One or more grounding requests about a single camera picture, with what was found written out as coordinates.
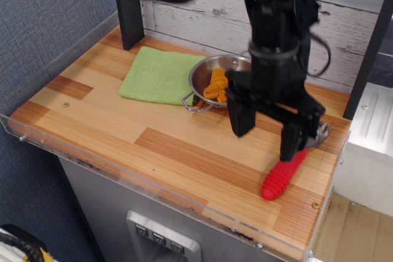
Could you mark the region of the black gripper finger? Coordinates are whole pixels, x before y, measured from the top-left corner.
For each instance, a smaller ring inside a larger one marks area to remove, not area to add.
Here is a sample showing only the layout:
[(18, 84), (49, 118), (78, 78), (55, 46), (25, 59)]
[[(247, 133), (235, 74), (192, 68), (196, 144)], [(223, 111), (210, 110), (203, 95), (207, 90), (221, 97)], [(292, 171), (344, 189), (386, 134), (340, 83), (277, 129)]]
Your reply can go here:
[(232, 131), (237, 137), (243, 137), (255, 127), (256, 111), (248, 102), (228, 98), (227, 109)]
[(303, 150), (309, 138), (316, 138), (316, 127), (288, 121), (283, 123), (281, 133), (280, 160), (292, 161), (299, 150)]

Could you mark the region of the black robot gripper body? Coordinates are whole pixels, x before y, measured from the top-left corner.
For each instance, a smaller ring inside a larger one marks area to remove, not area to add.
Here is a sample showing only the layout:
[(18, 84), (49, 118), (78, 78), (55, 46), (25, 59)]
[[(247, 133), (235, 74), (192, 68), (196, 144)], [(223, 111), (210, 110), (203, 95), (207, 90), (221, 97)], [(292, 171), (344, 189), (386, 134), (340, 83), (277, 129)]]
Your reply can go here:
[(308, 94), (309, 49), (253, 53), (250, 71), (228, 71), (227, 98), (248, 102), (282, 124), (288, 121), (316, 127), (325, 108)]

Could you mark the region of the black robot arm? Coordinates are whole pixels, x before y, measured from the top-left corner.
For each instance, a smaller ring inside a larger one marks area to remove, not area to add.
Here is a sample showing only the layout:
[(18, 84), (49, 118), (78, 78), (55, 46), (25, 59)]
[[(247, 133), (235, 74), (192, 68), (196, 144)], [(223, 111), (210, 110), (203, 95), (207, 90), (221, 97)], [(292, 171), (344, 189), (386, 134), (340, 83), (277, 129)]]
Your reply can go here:
[(251, 68), (228, 71), (228, 113), (243, 136), (261, 112), (283, 124), (280, 159), (290, 161), (317, 134), (325, 108), (305, 89), (316, 0), (244, 0), (252, 28)]

